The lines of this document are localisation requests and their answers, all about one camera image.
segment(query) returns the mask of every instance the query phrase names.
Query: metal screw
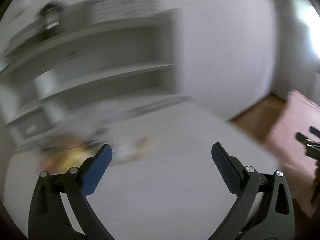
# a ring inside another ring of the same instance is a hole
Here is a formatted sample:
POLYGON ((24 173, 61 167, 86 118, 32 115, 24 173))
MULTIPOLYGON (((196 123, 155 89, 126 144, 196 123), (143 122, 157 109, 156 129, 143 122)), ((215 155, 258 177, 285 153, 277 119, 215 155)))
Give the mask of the metal screw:
POLYGON ((245 168, 247 172, 253 173, 254 172, 254 168, 251 166, 248 166, 245 168))
POLYGON ((47 175, 48 175, 48 173, 47 173, 46 171, 43 171, 43 172, 40 173, 40 177, 41 177, 41 178, 44 178, 44 177, 46 177, 47 175))
POLYGON ((282 176, 283 176, 283 172, 282 172, 282 171, 277 171, 276 173, 277 173, 277 175, 278 175, 279 177, 282 177, 282 176))
POLYGON ((75 173, 78 172, 78 168, 77 168, 77 167, 72 167, 72 168, 70 168, 69 172, 70 172, 71 174, 75 174, 75 173))

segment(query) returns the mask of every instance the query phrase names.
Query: pink blanket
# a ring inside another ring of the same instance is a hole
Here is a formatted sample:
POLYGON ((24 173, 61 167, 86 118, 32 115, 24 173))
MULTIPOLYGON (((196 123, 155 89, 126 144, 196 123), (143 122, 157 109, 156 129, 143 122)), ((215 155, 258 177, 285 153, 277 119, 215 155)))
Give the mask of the pink blanket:
POLYGON ((310 204, 313 195, 316 161, 304 155, 304 147, 295 140, 295 133, 319 140, 310 134, 310 126, 320 128, 320 108, 301 93, 291 91, 288 103, 277 123, 271 129, 266 146, 278 158, 287 179, 291 197, 300 204, 302 211, 312 216, 310 204))

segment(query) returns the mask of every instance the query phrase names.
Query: white wall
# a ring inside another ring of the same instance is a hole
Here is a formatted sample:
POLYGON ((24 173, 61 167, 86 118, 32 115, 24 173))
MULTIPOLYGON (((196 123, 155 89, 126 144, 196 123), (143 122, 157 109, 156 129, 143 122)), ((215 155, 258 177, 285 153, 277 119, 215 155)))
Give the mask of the white wall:
MULTIPOLYGON (((27 0, 27 11, 0 24, 0 50, 50 0, 27 0)), ((64 0, 75 3, 80 0, 64 0)), ((182 8, 185 93, 224 119, 268 94, 276 50, 273 0, 164 0, 182 8)))

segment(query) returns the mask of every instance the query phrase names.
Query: wooden floor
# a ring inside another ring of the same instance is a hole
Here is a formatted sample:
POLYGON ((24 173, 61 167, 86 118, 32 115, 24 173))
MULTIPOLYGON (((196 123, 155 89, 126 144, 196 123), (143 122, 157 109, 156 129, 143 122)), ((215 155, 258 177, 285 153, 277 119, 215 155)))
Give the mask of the wooden floor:
POLYGON ((263 142, 284 107, 285 101, 270 94, 231 122, 248 135, 263 142))

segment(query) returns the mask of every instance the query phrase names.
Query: white table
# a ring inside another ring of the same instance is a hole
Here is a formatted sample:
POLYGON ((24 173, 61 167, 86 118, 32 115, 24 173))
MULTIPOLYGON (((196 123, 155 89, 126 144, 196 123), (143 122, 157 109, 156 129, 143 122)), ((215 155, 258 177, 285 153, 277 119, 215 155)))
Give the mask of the white table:
MULTIPOLYGON (((257 143, 190 102, 122 121, 117 128, 124 137, 153 134, 156 149, 140 161, 107 168, 88 196, 116 240, 208 239, 236 200, 212 161, 215 142, 258 172, 273 174, 278 168, 257 143)), ((41 158, 36 150, 20 153, 7 172, 4 206, 25 234, 41 158)), ((81 232, 71 207, 66 209, 81 232)))

